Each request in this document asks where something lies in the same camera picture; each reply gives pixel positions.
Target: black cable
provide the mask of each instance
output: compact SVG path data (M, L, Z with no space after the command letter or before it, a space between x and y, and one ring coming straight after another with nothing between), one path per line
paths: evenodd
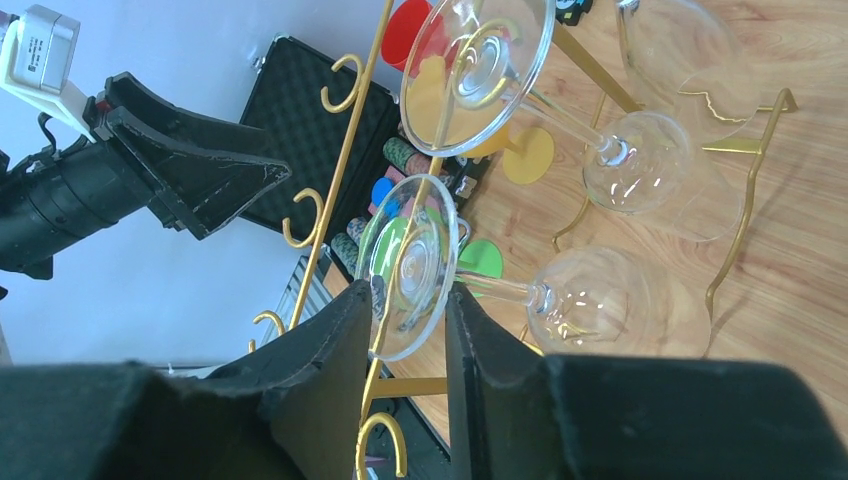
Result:
M41 128L41 132L47 137L47 141L50 142L50 156L56 155L56 137L50 133L50 130L47 129L47 122L53 118L50 115L41 112L38 114L38 126Z
M87 147L89 145L89 143L91 143L91 142L89 142L88 139L85 138L85 135L80 135L80 138L78 138L68 148L59 152L59 156L64 157L64 156L67 156L67 155L73 155L74 153L77 153L80 150L82 150L83 148Z

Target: yellow coaster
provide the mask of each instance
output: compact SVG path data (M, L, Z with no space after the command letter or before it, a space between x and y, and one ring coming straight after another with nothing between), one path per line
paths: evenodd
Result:
M541 127L524 130L515 139L521 151L504 150L501 157L506 178L527 185L542 178L554 161L554 139Z
M515 145L509 139L509 123L505 123L504 126L498 129L497 132L493 133L491 137L483 140L483 143L466 151L462 155L468 158L481 158L505 148L514 147Z

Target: wood grain surface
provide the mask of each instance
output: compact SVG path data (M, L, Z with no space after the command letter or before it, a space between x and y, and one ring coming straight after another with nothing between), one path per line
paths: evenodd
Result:
M754 218L737 264L716 295L710 358L752 359L789 366L817 392L848 439L848 2L819 0L702 0L740 37L760 75L762 101L790 87L801 107L784 115L760 171ZM570 31L626 86L612 0L596 0ZM587 122L600 90L553 47L537 88ZM602 123L620 116L608 102ZM742 134L759 137L766 114ZM517 115L513 129L532 124ZM490 169L463 216L474 238L493 240L505 259L504 278L530 281L553 256L550 238L580 208L578 156L582 145L546 127L557 158L538 182L510 183ZM742 190L752 156L709 154ZM706 289L730 238L696 244L591 209L561 246L614 245L662 263ZM521 307L481 299L493 318L518 334ZM390 364L398 377L445 374L444 329L420 351ZM447 398L416 398L449 439Z

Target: gold metal rack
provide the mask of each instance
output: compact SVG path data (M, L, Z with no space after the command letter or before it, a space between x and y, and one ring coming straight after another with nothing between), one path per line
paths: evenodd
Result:
M334 72L337 72L346 63L353 63L356 67L356 80L354 81L354 85L345 100L337 105L333 105L329 101L327 87L322 88L320 91L321 103L324 106L324 109L328 112L342 113L351 107L353 107L353 112L351 114L350 122L348 123L347 131L345 132L344 141L342 143L342 149L339 153L339 158L336 163L336 169L333 174L333 180L330 184L330 190L327 195L326 202L321 198L321 195L317 191L311 188L306 188L300 191L294 197L295 202L300 202L301 200L304 200L307 197L311 198L315 202L317 212L315 223L312 227L311 232L306 237L306 239L300 242L296 242L291 235L291 231L289 228L289 219L286 218L282 221L282 233L286 241L295 248L304 248L311 246L312 251L309 255L309 261L306 266L303 284L301 285L300 291L298 292L294 312L292 313L292 317L289 320L288 328L284 328L280 317L270 311L264 311L260 313L253 320L253 323L258 324L262 320L270 319L274 322L277 332L280 335L282 335L286 331L291 331L291 329L296 328L300 321L300 315L303 312L303 307L306 301L307 293L309 291L309 286L312 282L312 278L315 273L315 268L317 266L319 256L321 255L320 247L324 243L324 238L327 234L327 227L330 223L330 217L333 213L333 208L335 206L339 194L339 187L341 186L342 177L347 166L348 157L350 155L350 150L353 145L353 139L356 134L357 127L359 126L359 120L362 116L362 110L365 106L365 98L368 93L368 88L371 85L371 78L374 73L374 67L377 63L377 54L380 51L380 46L382 45L383 36L386 31L386 25L388 23L393 6L394 0L386 0L380 16L379 24L377 26L377 31L374 35L374 40L371 44L371 50L369 52L367 62L363 64L362 60L358 56L353 54L347 54L341 57L332 66L332 70ZM615 81L615 79L609 74L609 72L607 72L600 65L600 63L598 63L598 61L595 60L595 58L592 57L592 55L585 48L583 48L583 46L580 45L580 43L577 42L577 40L564 27L560 25L555 26L553 33L553 43L557 47L559 47L566 55L568 55L568 57L581 70L583 70L583 72L585 72L592 79L592 81L594 81L603 91L603 95L598 101L597 108L591 122L591 125L593 127L597 125L600 119L601 112L604 106L604 101L607 97L611 98L625 112L629 113L641 109L641 107L633 100L633 98L627 93L627 91L618 82ZM724 265L722 266L718 275L715 277L715 280L713 280L712 284L707 290L706 301L707 307L710 311L710 315L712 315L712 301L715 291L719 287L721 282L724 280L724 277L727 275L728 271L730 270L730 267L733 265L733 262L735 261L739 253L740 246L747 232L748 223L750 221L751 211L753 208L755 191L754 188L756 185L757 172L759 171L759 167L765 157L766 150L768 149L769 142L771 141L772 135L774 134L774 129L777 125L777 121L781 113L793 112L797 109L798 106L795 103L792 93L788 89L784 89L780 92L780 95L778 95L777 101L775 102L773 107L761 108L762 111L770 111L771 118L769 119L764 135L761 139L759 139L759 141L757 139L730 138L722 142L718 142L716 144L704 147L705 150L708 151L737 152L756 155L754 163L748 174L748 189L746 193L745 210L742 216L742 221L739 230L737 231L736 238L730 248L730 252L728 253ZM437 128L436 134L437 139L440 136L439 131L444 129L444 125L442 125L444 123L444 118L439 123L440 125ZM431 175L438 174L442 167L442 161L442 158L433 158L429 172ZM416 203L420 204L425 197L426 192L419 191L419 194L416 197ZM588 207L589 199L587 197L577 217L568 226L554 234L552 244L557 252L559 252L557 240L577 227L577 225L585 216ZM386 322L381 322L380 331L374 341L374 344L371 347L372 352L379 351L379 348L383 341L383 337L385 335L385 329ZM524 330L522 330L519 338L524 341L524 337L526 336L526 334L527 329L525 328ZM533 348L537 353L542 353L537 347L529 343L528 345ZM249 351L252 352L254 349L255 343L251 341ZM394 441L396 457L395 474L398 477L404 477L406 476L407 472L406 443L403 438L403 432L401 431L400 426L397 424L397 421L395 421L393 417L385 413L377 413L368 416L371 404L375 399L422 395L442 395L447 393L447 378L438 377L383 379L380 378L380 372L382 371L382 368L383 361L375 358L371 362L371 366L368 371L368 376L365 383L365 390L362 397L360 430L356 444L356 476L359 480L367 478L367 473L365 469L365 445L367 444L368 436L371 430L377 425L384 425L391 434L392 439Z

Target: white bracket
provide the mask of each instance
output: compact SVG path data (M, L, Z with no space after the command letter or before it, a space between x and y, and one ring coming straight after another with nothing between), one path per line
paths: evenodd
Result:
M56 120L67 124L92 143L96 142L90 127L83 120L88 97L71 81L65 83L62 91L56 95L44 92L12 78L12 68L18 51L18 23L12 22L0 48L0 88L29 103Z

